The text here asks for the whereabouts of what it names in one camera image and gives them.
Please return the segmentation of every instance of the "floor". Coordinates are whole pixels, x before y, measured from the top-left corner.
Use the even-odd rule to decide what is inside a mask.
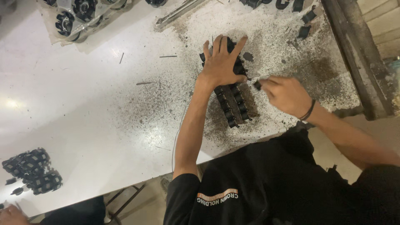
[[[382,144],[393,148],[400,153],[400,117],[380,119],[377,121],[367,121],[363,115],[345,118],[345,121],[364,130],[374,138],[380,140]],[[357,180],[361,170],[350,163],[328,138],[317,128],[309,131],[309,138],[314,145],[315,161],[323,168],[332,167],[337,164],[337,170],[343,178],[353,183]],[[138,196],[120,213],[118,216],[123,225],[130,224],[162,224],[165,212],[166,193],[161,186],[163,177],[156,177],[146,182],[146,187]],[[110,193],[105,199],[111,198],[116,192]],[[134,189],[122,197],[119,196],[108,207],[111,211],[116,211],[132,194]]]

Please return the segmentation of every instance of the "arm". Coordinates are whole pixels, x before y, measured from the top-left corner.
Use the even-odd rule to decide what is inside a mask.
[[[295,78],[271,76],[260,83],[270,103],[285,113],[301,118],[311,107],[310,96]],[[371,136],[340,120],[319,103],[316,103],[307,122],[324,132],[338,150],[360,169],[376,164],[400,166],[400,157],[394,151],[382,147]]]
[[[226,48],[227,37],[219,35],[213,43],[212,56],[208,51],[208,41],[204,44],[206,61],[203,71],[197,77],[192,100],[176,141],[173,179],[184,173],[197,176],[196,160],[202,143],[208,100],[217,86],[246,81],[246,76],[233,73],[236,58],[246,40],[247,37],[243,37],[229,54]]]

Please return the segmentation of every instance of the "stack of black parts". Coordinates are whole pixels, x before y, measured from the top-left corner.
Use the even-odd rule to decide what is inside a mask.
[[[48,156],[44,149],[21,153],[2,162],[3,168],[33,190],[35,195],[55,191],[62,186],[62,178],[55,173],[45,174]]]
[[[227,41],[227,49],[228,49],[228,53],[231,53],[233,51],[233,49],[235,48],[236,43],[234,43],[229,37],[228,37],[228,41]],[[204,62],[206,61],[206,58],[204,57],[204,53],[200,54],[200,58],[203,61],[202,66],[204,66]],[[247,70],[244,69],[243,67],[243,61],[240,59],[240,57],[238,56],[236,58],[236,62],[235,65],[233,67],[233,73],[236,75],[244,75],[247,76],[246,72]],[[230,84],[230,85],[226,85],[229,87],[230,91],[232,92],[235,101],[238,105],[239,111],[240,111],[240,116],[242,118],[242,120],[250,120],[252,121],[252,119],[249,117],[248,115],[248,110],[246,107],[246,101],[243,99],[242,97],[242,91],[240,91],[238,84],[234,83],[234,84]],[[224,91],[222,89],[222,86],[218,86],[217,88],[214,89],[214,93],[215,95],[217,95],[217,100],[221,105],[221,108],[225,114],[226,119],[228,120],[228,124],[229,127],[237,127],[239,128],[237,122],[236,122],[236,117],[233,115],[232,113],[232,109],[229,106],[228,101],[226,100],[226,97],[224,95]]]

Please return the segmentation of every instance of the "black sleeve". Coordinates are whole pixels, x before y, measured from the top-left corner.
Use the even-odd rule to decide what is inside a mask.
[[[400,167],[377,165],[352,185],[371,224],[400,224]]]
[[[181,174],[169,184],[164,225],[188,224],[199,186],[199,178],[192,173]]]

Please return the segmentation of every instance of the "wall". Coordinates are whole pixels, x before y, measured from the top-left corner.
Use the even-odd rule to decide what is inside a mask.
[[[382,59],[400,56],[400,0],[358,0]]]

